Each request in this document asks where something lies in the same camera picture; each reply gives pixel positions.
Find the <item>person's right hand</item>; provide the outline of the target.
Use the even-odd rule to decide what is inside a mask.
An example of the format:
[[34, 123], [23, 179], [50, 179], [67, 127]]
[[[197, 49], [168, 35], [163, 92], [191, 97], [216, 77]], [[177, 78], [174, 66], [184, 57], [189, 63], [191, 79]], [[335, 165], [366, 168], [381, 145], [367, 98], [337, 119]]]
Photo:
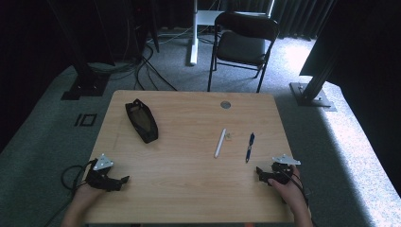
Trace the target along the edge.
[[293, 175], [287, 184], [280, 184], [273, 179], [269, 179], [269, 183], [276, 189], [279, 195], [284, 199], [289, 208], [296, 205], [308, 205], [302, 192], [302, 183], [300, 179], [300, 171], [296, 166], [291, 167]]

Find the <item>white pen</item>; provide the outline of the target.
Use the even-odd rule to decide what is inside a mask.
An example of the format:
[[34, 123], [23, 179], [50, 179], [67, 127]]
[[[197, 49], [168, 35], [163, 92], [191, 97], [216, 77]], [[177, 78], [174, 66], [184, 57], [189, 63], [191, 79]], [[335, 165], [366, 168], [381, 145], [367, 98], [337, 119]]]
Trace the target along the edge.
[[216, 147], [216, 150], [215, 150], [215, 154], [214, 154], [215, 158], [218, 158], [218, 156], [220, 154], [220, 150], [221, 150], [223, 141], [225, 139], [225, 134], [226, 134], [226, 129], [222, 129], [220, 137], [218, 139], [218, 144], [217, 144], [217, 147]]

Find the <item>black stand with grey base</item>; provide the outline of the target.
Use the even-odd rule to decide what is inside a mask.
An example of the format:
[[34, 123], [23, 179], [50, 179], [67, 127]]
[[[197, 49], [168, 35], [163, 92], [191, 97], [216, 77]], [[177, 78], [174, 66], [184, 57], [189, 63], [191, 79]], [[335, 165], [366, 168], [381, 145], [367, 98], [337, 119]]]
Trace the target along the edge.
[[334, 60], [329, 60], [321, 73], [314, 76], [309, 83], [290, 83], [289, 87], [299, 106], [323, 108], [326, 112], [337, 110], [335, 104], [327, 98], [323, 91], [323, 85], [330, 76], [334, 63]]

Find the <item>black folding chair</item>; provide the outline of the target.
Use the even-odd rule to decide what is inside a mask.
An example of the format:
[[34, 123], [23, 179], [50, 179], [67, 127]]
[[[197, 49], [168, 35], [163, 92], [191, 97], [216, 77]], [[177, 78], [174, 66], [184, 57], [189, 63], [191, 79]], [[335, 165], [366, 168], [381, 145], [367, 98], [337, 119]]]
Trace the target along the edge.
[[259, 93], [279, 24], [267, 15], [222, 12], [214, 27], [207, 91], [211, 90], [213, 73], [220, 64], [255, 71], [255, 79], [260, 75], [256, 89]]

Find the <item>black stand with base plate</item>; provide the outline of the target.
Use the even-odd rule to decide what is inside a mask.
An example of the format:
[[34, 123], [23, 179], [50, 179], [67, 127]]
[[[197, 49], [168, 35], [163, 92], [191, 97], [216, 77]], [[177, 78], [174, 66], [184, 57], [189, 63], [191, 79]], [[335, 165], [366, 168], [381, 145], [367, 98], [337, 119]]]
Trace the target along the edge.
[[63, 93], [62, 100], [79, 100], [82, 96], [103, 96], [110, 73], [98, 73], [91, 69], [82, 53], [77, 36], [62, 9], [61, 0], [46, 0], [57, 25], [54, 26], [63, 45], [64, 52], [74, 66], [77, 77], [69, 91]]

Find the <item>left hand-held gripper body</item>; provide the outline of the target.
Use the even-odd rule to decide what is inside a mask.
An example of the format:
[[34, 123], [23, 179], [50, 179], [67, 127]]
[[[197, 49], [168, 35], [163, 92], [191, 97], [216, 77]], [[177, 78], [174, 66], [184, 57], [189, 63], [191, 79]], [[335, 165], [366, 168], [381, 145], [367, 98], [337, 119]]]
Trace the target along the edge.
[[108, 177], [108, 172], [113, 166], [111, 161], [104, 153], [98, 158], [95, 158], [90, 162], [90, 168], [86, 175], [85, 182], [93, 188], [109, 189], [111, 186], [123, 185], [120, 180], [112, 179]]

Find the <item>person's left hand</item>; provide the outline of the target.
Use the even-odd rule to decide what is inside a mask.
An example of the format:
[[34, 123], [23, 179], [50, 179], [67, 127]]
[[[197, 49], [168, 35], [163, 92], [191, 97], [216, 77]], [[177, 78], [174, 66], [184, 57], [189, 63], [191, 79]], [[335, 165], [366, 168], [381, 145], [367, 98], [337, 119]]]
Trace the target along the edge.
[[71, 206], [79, 211], [89, 209], [103, 194], [105, 190], [91, 187], [89, 184], [78, 188], [71, 202]]

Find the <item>black pencil case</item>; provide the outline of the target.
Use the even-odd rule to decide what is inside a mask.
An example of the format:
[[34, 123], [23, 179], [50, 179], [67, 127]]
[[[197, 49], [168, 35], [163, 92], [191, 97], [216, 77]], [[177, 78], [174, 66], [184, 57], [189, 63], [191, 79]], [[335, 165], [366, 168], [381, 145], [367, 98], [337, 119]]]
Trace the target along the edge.
[[159, 132], [150, 108], [140, 99], [125, 104], [126, 112], [134, 129], [144, 143], [148, 144], [158, 139]]

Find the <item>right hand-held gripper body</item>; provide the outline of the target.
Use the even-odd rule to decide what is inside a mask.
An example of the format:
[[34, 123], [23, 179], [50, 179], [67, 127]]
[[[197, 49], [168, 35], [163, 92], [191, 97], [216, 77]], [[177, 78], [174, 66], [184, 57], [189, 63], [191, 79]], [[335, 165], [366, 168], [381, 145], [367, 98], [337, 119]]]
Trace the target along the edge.
[[273, 179], [280, 184], [287, 184], [292, 175], [292, 166], [299, 166], [300, 161], [295, 160], [291, 156], [283, 154], [281, 156], [273, 157], [273, 164], [271, 165], [271, 173], [267, 173], [267, 180]]

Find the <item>white desk leg frame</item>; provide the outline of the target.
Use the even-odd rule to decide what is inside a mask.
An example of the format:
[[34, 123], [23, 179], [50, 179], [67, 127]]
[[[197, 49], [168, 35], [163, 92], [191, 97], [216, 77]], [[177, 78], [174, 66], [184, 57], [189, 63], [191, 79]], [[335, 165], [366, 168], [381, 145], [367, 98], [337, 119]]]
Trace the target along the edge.
[[[256, 9], [238, 10], [237, 13], [256, 16], [271, 16], [274, 3], [275, 0], [267, 0], [267, 3], [262, 2], [261, 4], [258, 4]], [[223, 12], [223, 9], [199, 9], [199, 0], [193, 0], [193, 4], [193, 24], [189, 63], [191, 65], [196, 65], [198, 63], [199, 52], [199, 26], [212, 26], [215, 22], [215, 19]]]

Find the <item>dark curtain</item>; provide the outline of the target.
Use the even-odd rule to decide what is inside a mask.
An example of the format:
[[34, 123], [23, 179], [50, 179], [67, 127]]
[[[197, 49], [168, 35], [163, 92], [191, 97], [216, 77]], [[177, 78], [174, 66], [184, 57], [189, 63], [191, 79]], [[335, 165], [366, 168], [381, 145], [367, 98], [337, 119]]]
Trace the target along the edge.
[[264, 12], [280, 27], [279, 37], [316, 39], [338, 0], [154, 0], [157, 27], [193, 26], [194, 8]]

